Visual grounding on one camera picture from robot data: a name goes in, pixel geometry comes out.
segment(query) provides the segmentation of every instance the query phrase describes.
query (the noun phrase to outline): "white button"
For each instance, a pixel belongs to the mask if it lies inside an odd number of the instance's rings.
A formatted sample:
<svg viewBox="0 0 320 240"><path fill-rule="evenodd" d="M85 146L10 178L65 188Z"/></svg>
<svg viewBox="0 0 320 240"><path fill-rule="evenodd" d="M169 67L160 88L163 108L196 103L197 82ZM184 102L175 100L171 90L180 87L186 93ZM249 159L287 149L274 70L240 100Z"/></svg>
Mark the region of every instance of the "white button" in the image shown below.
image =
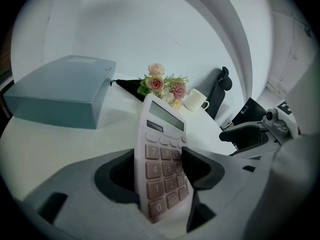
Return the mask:
<svg viewBox="0 0 320 240"><path fill-rule="evenodd" d="M158 137L152 133L147 132L145 134L145 138L148 142L153 142L153 143L157 143L158 142Z"/></svg>
<svg viewBox="0 0 320 240"><path fill-rule="evenodd" d="M169 145L169 139L166 137L160 137L160 143L162 145Z"/></svg>
<svg viewBox="0 0 320 240"><path fill-rule="evenodd" d="M186 146L186 144L184 144L183 142L181 142L181 141L178 142L178 147L180 149L182 149L182 147L185 147L185 146Z"/></svg>
<svg viewBox="0 0 320 240"><path fill-rule="evenodd" d="M176 146L178 146L178 142L176 142L173 139L170 139L170 145L175 148Z"/></svg>

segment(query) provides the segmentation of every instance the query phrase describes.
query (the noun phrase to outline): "box lid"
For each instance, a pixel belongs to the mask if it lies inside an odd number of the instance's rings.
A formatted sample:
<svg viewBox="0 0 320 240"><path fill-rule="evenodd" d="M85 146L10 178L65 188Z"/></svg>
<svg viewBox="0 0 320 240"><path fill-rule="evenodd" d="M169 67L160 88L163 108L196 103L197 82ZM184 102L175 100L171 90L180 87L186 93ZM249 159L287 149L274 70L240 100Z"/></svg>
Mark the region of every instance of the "box lid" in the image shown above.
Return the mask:
<svg viewBox="0 0 320 240"><path fill-rule="evenodd" d="M106 59L69 55L32 71L5 95L91 102L115 64Z"/></svg>

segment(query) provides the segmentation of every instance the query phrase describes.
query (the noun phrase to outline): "calculator button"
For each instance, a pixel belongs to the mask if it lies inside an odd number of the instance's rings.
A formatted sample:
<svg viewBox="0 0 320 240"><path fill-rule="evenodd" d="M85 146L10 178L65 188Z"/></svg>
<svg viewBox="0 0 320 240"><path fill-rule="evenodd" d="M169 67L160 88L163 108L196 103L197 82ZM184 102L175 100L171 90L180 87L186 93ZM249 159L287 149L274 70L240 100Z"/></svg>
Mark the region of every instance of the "calculator button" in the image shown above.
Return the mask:
<svg viewBox="0 0 320 240"><path fill-rule="evenodd" d="M182 201L183 199L185 199L188 196L188 190L185 187L179 189L178 193L179 193L180 201Z"/></svg>
<svg viewBox="0 0 320 240"><path fill-rule="evenodd" d="M174 207L177 203L179 203L177 192L166 196L166 206L168 207L168 209Z"/></svg>
<svg viewBox="0 0 320 240"><path fill-rule="evenodd" d="M180 154L179 150L172 149L171 151L172 151L173 160L181 160L181 154Z"/></svg>
<svg viewBox="0 0 320 240"><path fill-rule="evenodd" d="M155 218L163 214L167 210L166 201L164 198L149 203L149 215Z"/></svg>
<svg viewBox="0 0 320 240"><path fill-rule="evenodd" d="M175 178L178 188L181 188L186 184L185 176L183 174L175 176Z"/></svg>
<svg viewBox="0 0 320 240"><path fill-rule="evenodd" d="M145 176L147 179L161 177L162 175L160 162L146 162L145 163Z"/></svg>
<svg viewBox="0 0 320 240"><path fill-rule="evenodd" d="M174 177L166 178L164 180L164 190L166 193L170 193L172 191L175 191L176 189L177 189L177 183Z"/></svg>
<svg viewBox="0 0 320 240"><path fill-rule="evenodd" d="M161 197L165 193L164 183L160 180L148 182L146 184L146 194L148 199Z"/></svg>
<svg viewBox="0 0 320 240"><path fill-rule="evenodd" d="M170 139L170 145L171 145L171 147L175 148L176 146L178 146L178 142L173 139Z"/></svg>
<svg viewBox="0 0 320 240"><path fill-rule="evenodd" d="M163 160L170 160L171 159L171 149L170 148L161 148L161 158Z"/></svg>
<svg viewBox="0 0 320 240"><path fill-rule="evenodd" d="M159 159L160 158L160 147L145 145L145 158L146 159Z"/></svg>
<svg viewBox="0 0 320 240"><path fill-rule="evenodd" d="M145 139L148 141L148 142L153 142L153 143L157 143L158 142L158 137L150 132L147 132L145 134Z"/></svg>
<svg viewBox="0 0 320 240"><path fill-rule="evenodd" d="M169 145L169 139L166 137L160 137L160 143L167 146Z"/></svg>
<svg viewBox="0 0 320 240"><path fill-rule="evenodd" d="M185 146L186 146L185 143L183 143L183 142L181 142L181 141L178 142L178 147L179 147L179 149L182 149L182 147L185 147Z"/></svg>
<svg viewBox="0 0 320 240"><path fill-rule="evenodd" d="M173 162L163 162L162 163L163 175L169 176L174 174L174 163Z"/></svg>
<svg viewBox="0 0 320 240"><path fill-rule="evenodd" d="M174 162L174 171L176 174L182 172L182 162Z"/></svg>

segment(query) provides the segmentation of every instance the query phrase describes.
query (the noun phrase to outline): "flower bouquet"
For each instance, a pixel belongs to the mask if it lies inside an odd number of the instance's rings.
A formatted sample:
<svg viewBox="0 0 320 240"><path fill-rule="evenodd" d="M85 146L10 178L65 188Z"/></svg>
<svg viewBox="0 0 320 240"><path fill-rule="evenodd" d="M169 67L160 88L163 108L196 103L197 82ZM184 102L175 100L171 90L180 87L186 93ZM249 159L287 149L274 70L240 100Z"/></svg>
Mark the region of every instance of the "flower bouquet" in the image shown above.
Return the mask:
<svg viewBox="0 0 320 240"><path fill-rule="evenodd" d="M137 93L143 96L153 94L173 108L180 109L180 101L187 92L188 78L182 75L174 77L173 74L163 78L165 69L159 63L149 65L148 71L149 76L144 75L144 79L139 78L141 82Z"/></svg>

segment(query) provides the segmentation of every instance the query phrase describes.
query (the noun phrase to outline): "pink flower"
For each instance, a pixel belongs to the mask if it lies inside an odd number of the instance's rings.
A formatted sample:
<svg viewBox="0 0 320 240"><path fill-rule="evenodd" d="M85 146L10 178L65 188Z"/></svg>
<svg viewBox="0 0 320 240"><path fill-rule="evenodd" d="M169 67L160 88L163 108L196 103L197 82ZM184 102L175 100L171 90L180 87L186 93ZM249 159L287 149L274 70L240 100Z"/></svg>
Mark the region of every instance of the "pink flower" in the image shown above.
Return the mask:
<svg viewBox="0 0 320 240"><path fill-rule="evenodd" d="M151 89L152 92L158 93L164 89L165 83L160 76L152 76L145 81L145 85Z"/></svg>
<svg viewBox="0 0 320 240"><path fill-rule="evenodd" d="M186 95L187 88L183 82L175 82L171 86L170 92L174 95L176 101L181 101Z"/></svg>
<svg viewBox="0 0 320 240"><path fill-rule="evenodd" d="M162 66L159 63L149 65L148 70L149 70L149 76L159 77L165 74L164 66Z"/></svg>

